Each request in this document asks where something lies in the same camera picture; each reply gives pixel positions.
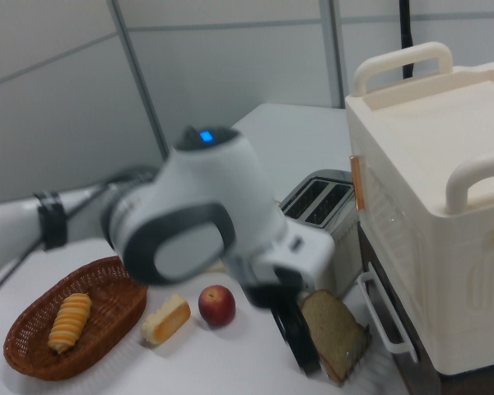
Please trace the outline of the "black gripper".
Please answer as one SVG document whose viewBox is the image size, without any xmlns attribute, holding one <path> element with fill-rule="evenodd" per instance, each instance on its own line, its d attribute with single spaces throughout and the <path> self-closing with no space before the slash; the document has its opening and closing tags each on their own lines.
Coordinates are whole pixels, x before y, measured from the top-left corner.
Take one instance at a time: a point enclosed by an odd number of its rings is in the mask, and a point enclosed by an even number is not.
<svg viewBox="0 0 494 395">
<path fill-rule="evenodd" d="M 304 374 L 320 370 L 319 354 L 305 318 L 298 307 L 298 296 L 304 290 L 303 276 L 295 269 L 276 266 L 274 281 L 246 286 L 247 300 L 255 307 L 270 309 L 284 341 Z M 276 306 L 287 303 L 289 306 Z"/>
</svg>

